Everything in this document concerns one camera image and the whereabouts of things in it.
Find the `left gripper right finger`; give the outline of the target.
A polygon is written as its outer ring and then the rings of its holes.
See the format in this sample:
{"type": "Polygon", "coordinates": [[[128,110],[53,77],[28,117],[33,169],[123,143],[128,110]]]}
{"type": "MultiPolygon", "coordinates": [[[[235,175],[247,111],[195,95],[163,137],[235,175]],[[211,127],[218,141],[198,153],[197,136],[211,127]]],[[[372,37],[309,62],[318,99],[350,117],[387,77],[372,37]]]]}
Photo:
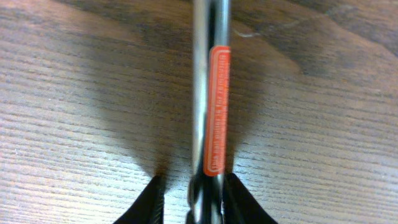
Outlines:
{"type": "Polygon", "coordinates": [[[223,209],[225,224],[277,224],[234,173],[225,176],[223,209]]]}

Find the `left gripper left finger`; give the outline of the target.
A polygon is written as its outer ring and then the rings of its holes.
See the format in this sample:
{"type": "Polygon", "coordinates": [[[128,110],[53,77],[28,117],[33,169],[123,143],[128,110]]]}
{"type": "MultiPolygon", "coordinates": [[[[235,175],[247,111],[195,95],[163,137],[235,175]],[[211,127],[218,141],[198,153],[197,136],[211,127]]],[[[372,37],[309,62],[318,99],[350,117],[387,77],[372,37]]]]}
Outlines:
{"type": "Polygon", "coordinates": [[[163,224],[164,179],[157,175],[114,224],[163,224]]]}

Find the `black orange pen tool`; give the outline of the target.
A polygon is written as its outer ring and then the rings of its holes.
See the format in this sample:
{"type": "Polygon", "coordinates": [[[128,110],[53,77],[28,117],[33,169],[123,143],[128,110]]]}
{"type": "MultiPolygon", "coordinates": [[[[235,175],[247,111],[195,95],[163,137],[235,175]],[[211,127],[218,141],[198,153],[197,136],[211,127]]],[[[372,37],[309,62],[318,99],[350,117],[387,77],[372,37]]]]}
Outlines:
{"type": "Polygon", "coordinates": [[[231,1],[193,2],[192,223],[223,223],[231,1]]]}

